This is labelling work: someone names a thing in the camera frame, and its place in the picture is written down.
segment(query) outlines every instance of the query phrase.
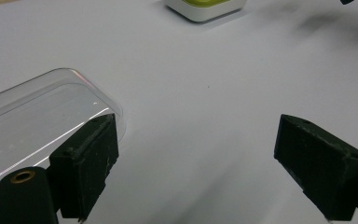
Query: clear plastic box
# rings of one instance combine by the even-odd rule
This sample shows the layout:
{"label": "clear plastic box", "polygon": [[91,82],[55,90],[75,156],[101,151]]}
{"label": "clear plastic box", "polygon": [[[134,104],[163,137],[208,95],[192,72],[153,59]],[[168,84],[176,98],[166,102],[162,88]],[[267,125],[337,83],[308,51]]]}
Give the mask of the clear plastic box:
{"label": "clear plastic box", "polygon": [[27,166],[49,166],[48,156],[89,119],[121,106],[73,69],[57,69],[0,93],[0,180]]}

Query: white table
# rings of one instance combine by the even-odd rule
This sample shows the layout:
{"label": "white table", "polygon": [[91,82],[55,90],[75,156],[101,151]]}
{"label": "white table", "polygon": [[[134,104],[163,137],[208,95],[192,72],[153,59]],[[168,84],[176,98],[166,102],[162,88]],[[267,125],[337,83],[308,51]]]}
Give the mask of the white table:
{"label": "white table", "polygon": [[0,5],[0,91],[58,67],[127,121],[88,223],[327,223],[273,149],[282,113],[358,148],[358,0],[249,0],[203,24],[155,0]]}

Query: white surface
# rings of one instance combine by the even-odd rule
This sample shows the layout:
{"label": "white surface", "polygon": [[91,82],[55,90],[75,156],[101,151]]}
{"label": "white surface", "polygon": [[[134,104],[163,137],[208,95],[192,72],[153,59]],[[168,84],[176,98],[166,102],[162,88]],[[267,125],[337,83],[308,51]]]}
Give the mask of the white surface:
{"label": "white surface", "polygon": [[165,4],[191,21],[207,21],[242,8],[246,0],[229,0],[211,7],[194,7],[184,0],[165,0]]}
{"label": "white surface", "polygon": [[161,1],[0,5],[0,91],[57,67],[127,121],[88,223],[327,223],[273,148],[281,113],[358,148],[358,0],[253,0],[204,24]]}

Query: transparent plastic container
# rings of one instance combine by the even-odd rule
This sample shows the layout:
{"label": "transparent plastic container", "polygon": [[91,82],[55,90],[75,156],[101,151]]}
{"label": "transparent plastic container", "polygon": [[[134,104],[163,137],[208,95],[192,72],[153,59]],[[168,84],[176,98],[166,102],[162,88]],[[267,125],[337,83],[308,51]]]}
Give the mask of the transparent plastic container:
{"label": "transparent plastic container", "polygon": [[73,69],[57,69],[0,93],[0,180],[27,166],[49,166],[48,156],[89,119],[121,106]]}

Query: small white box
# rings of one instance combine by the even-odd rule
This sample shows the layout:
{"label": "small white box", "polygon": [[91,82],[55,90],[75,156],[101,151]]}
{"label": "small white box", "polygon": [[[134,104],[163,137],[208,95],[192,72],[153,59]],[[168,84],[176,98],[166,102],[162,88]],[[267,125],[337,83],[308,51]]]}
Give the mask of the small white box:
{"label": "small white box", "polygon": [[246,0],[165,0],[165,4],[191,21],[207,21],[242,8]]}

